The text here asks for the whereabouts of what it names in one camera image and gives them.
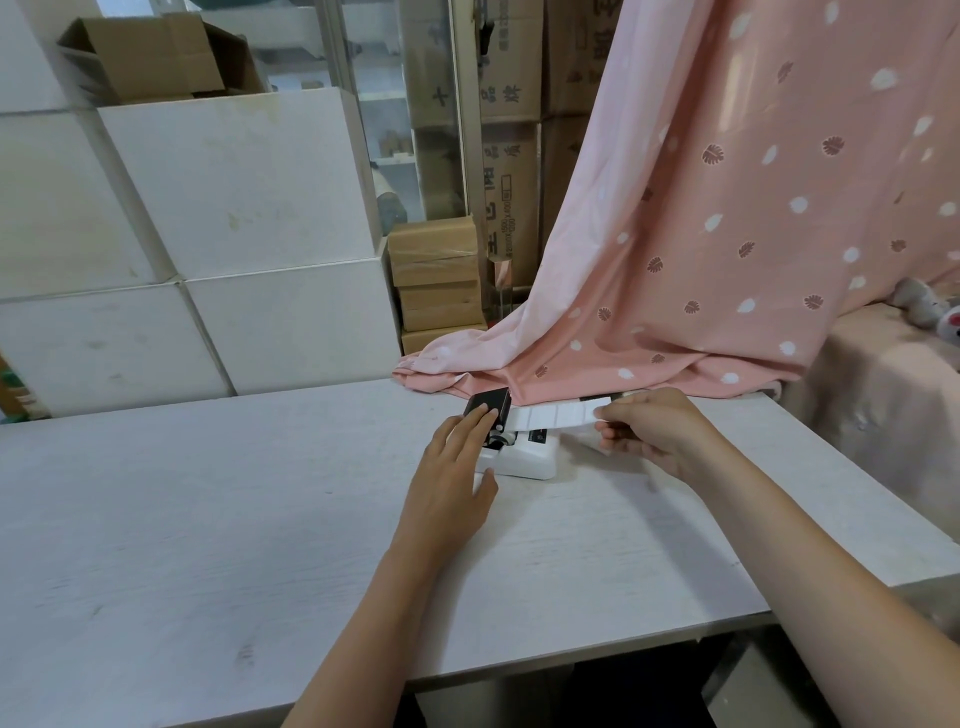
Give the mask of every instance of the plush toy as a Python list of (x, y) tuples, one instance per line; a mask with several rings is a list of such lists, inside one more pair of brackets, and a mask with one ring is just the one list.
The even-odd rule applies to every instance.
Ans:
[(960, 297), (942, 299), (921, 280), (903, 279), (887, 303), (906, 311), (906, 320), (915, 327), (936, 331), (941, 339), (960, 347)]

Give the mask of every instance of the pink curtain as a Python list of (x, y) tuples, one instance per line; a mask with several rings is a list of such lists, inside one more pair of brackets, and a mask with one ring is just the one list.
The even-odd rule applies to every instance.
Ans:
[(960, 267), (958, 21), (953, 0), (625, 0), (529, 301), (396, 376), (522, 404), (797, 378), (838, 314)]

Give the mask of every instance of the left hand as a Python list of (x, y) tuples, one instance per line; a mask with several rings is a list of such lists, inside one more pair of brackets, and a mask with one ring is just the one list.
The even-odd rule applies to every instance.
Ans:
[(434, 432), (410, 482), (392, 549), (439, 570), (480, 530), (498, 488), (487, 470), (474, 494), (473, 470), (494, 422), (496, 410), (482, 404)]

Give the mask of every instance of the finger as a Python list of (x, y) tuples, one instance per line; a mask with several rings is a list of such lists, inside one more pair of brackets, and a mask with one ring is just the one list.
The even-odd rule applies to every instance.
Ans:
[(460, 450), (464, 448), (464, 442), (467, 441), (467, 436), (477, 426), (477, 423), (479, 423), (489, 414), (487, 410), (488, 406), (485, 403), (478, 407), (474, 407), (469, 411), (464, 419), (453, 428), (453, 432), (450, 433), (450, 437), (446, 440), (444, 457), (451, 460), (457, 459), (457, 455), (460, 454)]
[(600, 432), (600, 436), (607, 438), (609, 440), (636, 440), (637, 437), (634, 435), (634, 431), (631, 430), (627, 425), (621, 425), (619, 423), (604, 423), (604, 426), (597, 427), (597, 431)]
[(493, 499), (496, 498), (499, 491), (500, 486), (497, 485), (496, 478), (493, 476), (493, 468), (487, 468), (483, 473), (483, 479), (480, 481), (480, 487), (473, 495), (477, 510), (480, 512), (481, 524), (486, 522), (490, 507), (493, 505)]
[(433, 433), (433, 438), (431, 438), (430, 442), (427, 443), (424, 454), (429, 454), (436, 457), (443, 452), (444, 445), (446, 445), (446, 438), (450, 436), (450, 433), (453, 432), (453, 428), (456, 427), (461, 420), (463, 420), (463, 418), (459, 415), (446, 418), (443, 423), (437, 427), (437, 431)]
[(477, 463), (477, 458), (480, 457), (480, 448), (483, 447), (483, 444), (487, 442), (487, 435), (490, 433), (490, 428), (493, 427), (493, 423), (496, 422), (496, 409), (492, 409), (483, 419), (480, 420), (467, 435), (467, 440), (464, 442), (464, 447), (460, 451), (460, 454), (457, 455), (457, 462), (465, 462), (470, 465), (472, 468)]
[(640, 390), (631, 395), (625, 395), (617, 400), (613, 400), (611, 404), (642, 404), (650, 400), (650, 394), (651, 393), (646, 390)]
[(636, 396), (644, 395), (645, 399), (630, 402), (617, 400), (611, 402), (606, 407), (597, 407), (593, 410), (593, 416), (598, 420), (603, 420), (608, 423), (626, 423), (628, 420), (635, 420), (636, 413), (642, 411), (645, 404), (649, 401), (649, 397), (647, 397), (648, 394), (649, 393), (638, 392)]
[(643, 443), (639, 440), (604, 440), (610, 442), (614, 452), (626, 452), (628, 455), (643, 455)]

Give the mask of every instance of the tabletop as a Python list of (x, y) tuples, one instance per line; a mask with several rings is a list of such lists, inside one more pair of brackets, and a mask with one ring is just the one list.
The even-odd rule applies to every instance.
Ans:
[[(698, 406), (894, 587), (960, 546), (763, 396)], [(463, 410), (382, 380), (0, 428), (0, 716), (167, 726), (294, 701)], [(735, 628), (767, 605), (682, 483), (564, 441), (500, 479), (433, 595), (414, 677), (468, 680)]]

